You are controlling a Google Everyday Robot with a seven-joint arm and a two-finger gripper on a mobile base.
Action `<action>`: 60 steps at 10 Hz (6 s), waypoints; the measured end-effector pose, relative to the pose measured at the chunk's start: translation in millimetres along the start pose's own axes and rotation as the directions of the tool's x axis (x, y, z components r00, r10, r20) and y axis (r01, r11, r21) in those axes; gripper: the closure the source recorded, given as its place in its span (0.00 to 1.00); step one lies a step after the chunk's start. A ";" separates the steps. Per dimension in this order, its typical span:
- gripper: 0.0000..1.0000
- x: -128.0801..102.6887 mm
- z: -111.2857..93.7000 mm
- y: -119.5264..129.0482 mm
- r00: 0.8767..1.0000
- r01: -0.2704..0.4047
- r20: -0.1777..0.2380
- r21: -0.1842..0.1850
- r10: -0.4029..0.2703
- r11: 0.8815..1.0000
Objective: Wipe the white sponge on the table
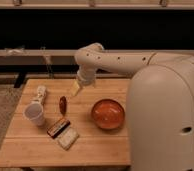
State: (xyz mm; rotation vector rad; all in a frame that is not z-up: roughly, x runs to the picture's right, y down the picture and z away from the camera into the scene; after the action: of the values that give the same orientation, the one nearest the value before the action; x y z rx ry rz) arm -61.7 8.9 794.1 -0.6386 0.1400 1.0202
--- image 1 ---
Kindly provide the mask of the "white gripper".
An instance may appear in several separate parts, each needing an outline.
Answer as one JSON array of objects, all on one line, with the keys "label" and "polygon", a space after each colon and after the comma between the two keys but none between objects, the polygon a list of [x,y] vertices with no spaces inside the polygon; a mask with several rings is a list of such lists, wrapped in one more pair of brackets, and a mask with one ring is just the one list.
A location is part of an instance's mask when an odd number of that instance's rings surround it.
[{"label": "white gripper", "polygon": [[70,94],[76,96],[82,89],[81,86],[88,86],[95,82],[96,70],[90,68],[80,68],[77,71],[76,80],[71,89]]}]

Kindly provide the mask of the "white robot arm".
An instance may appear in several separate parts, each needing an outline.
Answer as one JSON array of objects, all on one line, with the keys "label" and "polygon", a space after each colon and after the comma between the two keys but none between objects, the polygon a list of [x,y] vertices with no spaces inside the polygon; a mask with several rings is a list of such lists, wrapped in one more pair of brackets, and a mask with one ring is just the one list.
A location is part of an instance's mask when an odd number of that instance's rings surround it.
[{"label": "white robot arm", "polygon": [[194,56],[78,49],[73,93],[99,69],[130,77],[126,95],[131,171],[194,171]]}]

